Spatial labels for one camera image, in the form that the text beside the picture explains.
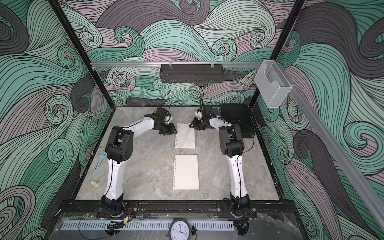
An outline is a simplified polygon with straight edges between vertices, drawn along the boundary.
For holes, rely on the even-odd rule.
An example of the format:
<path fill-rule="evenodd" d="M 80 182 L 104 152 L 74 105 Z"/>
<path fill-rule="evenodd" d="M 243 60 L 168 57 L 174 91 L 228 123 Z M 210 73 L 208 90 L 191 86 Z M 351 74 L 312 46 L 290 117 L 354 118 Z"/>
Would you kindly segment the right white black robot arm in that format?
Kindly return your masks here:
<path fill-rule="evenodd" d="M 205 130 L 212 127 L 219 133 L 219 143 L 222 154 L 226 157 L 230 171 L 230 208 L 234 216 L 244 217 L 246 209 L 250 208 L 250 197 L 245 184 L 243 171 L 243 155 L 245 143 L 238 124 L 231 124 L 219 116 L 206 120 L 194 118 L 189 128 Z"/>

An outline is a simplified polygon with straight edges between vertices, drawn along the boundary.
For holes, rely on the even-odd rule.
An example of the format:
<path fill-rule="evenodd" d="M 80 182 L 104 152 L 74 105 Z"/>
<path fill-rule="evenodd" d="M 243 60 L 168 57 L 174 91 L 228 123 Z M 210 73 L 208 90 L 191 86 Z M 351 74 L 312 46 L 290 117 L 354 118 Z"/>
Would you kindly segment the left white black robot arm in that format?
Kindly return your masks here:
<path fill-rule="evenodd" d="M 111 216 L 118 217 L 124 211 L 123 179 L 125 165 L 133 154 L 134 139 L 149 130 L 159 131 L 163 136 L 176 134 L 171 121 L 172 115 L 159 108 L 129 126 L 112 128 L 105 149 L 109 168 L 107 186 L 101 197 L 101 203 Z"/>

